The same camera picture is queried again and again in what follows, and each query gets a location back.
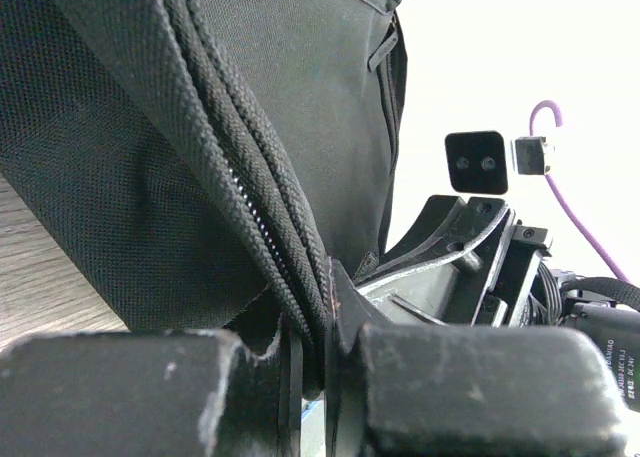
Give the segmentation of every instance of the wooden surface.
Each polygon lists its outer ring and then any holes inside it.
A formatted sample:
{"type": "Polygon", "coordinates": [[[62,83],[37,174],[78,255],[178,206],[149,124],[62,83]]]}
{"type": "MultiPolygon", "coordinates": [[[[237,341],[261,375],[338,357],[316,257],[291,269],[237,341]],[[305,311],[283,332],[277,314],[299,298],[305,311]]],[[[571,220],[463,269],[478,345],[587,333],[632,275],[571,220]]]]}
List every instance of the wooden surface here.
{"type": "Polygon", "coordinates": [[[33,332],[124,328],[0,177],[0,349],[33,332]]]}

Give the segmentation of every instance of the white wall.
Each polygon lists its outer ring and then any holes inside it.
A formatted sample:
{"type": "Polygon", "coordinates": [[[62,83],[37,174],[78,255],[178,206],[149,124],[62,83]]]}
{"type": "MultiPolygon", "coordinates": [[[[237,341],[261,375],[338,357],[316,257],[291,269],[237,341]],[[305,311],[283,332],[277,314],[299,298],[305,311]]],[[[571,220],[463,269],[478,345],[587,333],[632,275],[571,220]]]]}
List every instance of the white wall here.
{"type": "MultiPolygon", "coordinates": [[[[430,195],[452,193],[445,135],[520,137],[533,107],[554,99],[568,127],[554,175],[640,283],[638,0],[406,0],[400,17],[410,67],[390,245],[430,195]]],[[[543,117],[539,133],[553,127],[543,117]]],[[[553,230],[554,265],[610,275],[543,179],[515,182],[507,198],[526,223],[553,230]]],[[[640,418],[633,425],[640,434],[640,418]]]]}

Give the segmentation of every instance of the black zipper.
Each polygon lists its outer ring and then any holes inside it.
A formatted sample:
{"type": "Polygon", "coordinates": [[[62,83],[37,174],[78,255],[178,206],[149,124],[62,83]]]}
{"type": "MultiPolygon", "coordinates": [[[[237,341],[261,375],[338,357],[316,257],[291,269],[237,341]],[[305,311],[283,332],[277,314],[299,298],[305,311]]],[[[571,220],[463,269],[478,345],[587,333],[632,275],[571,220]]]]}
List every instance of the black zipper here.
{"type": "Polygon", "coordinates": [[[369,68],[374,70],[374,65],[378,67],[378,76],[380,79],[380,86],[382,92],[382,104],[387,119],[387,126],[391,138],[391,171],[390,175],[393,176],[398,165],[398,144],[399,144],[399,130],[400,130],[400,113],[398,111],[398,100],[396,98],[396,82],[393,79],[393,57],[394,49],[399,41],[399,31],[394,14],[391,19],[391,26],[389,33],[385,41],[380,45],[378,50],[373,54],[369,60],[369,68]]]}
{"type": "Polygon", "coordinates": [[[253,221],[258,226],[260,235],[262,235],[264,243],[266,244],[267,249],[271,254],[271,257],[273,257],[273,261],[275,262],[276,267],[280,271],[280,275],[282,276],[284,281],[287,283],[289,288],[293,290],[291,276],[289,275],[289,270],[287,269],[287,266],[284,262],[284,259],[282,258],[282,255],[278,251],[278,246],[273,240],[273,237],[271,236],[271,234],[269,234],[269,228],[263,221],[262,216],[260,215],[260,212],[258,212],[257,206],[249,198],[249,194],[247,193],[246,187],[243,185],[242,181],[240,180],[240,177],[238,177],[235,174],[233,168],[231,167],[228,161],[227,161],[227,168],[229,169],[229,173],[231,174],[231,178],[233,179],[233,182],[236,184],[236,186],[238,187],[238,190],[240,191],[240,195],[242,196],[242,199],[244,200],[245,204],[249,208],[249,212],[253,217],[253,221]]]}
{"type": "MultiPolygon", "coordinates": [[[[398,32],[397,24],[396,24],[396,16],[394,14],[393,19],[391,20],[391,26],[393,28],[394,34],[398,32]]],[[[398,156],[399,152],[399,144],[400,144],[400,122],[398,122],[398,99],[396,98],[396,83],[393,80],[393,64],[392,64],[392,55],[393,52],[389,53],[386,58],[385,65],[387,66],[387,85],[389,86],[389,102],[391,103],[391,117],[393,119],[393,128],[394,128],[394,154],[393,160],[391,161],[391,175],[395,174],[396,166],[398,165],[398,156]]]]}

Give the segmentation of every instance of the black bag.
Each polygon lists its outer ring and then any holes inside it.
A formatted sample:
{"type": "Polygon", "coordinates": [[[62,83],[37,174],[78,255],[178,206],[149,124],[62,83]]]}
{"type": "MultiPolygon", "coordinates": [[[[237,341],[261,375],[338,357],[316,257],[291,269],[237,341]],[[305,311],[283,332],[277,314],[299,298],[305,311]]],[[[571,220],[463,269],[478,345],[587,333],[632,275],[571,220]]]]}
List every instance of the black bag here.
{"type": "Polygon", "coordinates": [[[385,246],[400,1],[0,0],[0,172],[131,329],[281,308],[313,395],[326,255],[385,246]]]}

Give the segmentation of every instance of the screw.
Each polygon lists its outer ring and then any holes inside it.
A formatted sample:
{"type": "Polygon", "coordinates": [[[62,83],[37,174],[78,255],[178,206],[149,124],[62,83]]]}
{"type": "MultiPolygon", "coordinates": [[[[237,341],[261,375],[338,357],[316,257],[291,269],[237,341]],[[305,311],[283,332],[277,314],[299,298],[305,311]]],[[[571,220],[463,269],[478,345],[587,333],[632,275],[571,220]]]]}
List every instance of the screw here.
{"type": "Polygon", "coordinates": [[[465,170],[469,168],[469,160],[464,158],[464,157],[460,157],[458,159],[458,162],[456,162],[456,167],[458,167],[459,170],[465,170]]]}
{"type": "Polygon", "coordinates": [[[494,170],[496,168],[496,161],[493,160],[493,157],[485,157],[482,159],[480,166],[483,170],[489,172],[490,170],[494,170]]]}
{"type": "Polygon", "coordinates": [[[493,209],[493,205],[491,205],[489,202],[483,202],[480,205],[478,205],[478,212],[480,212],[481,214],[488,214],[489,212],[491,212],[491,209],[493,209]]]}

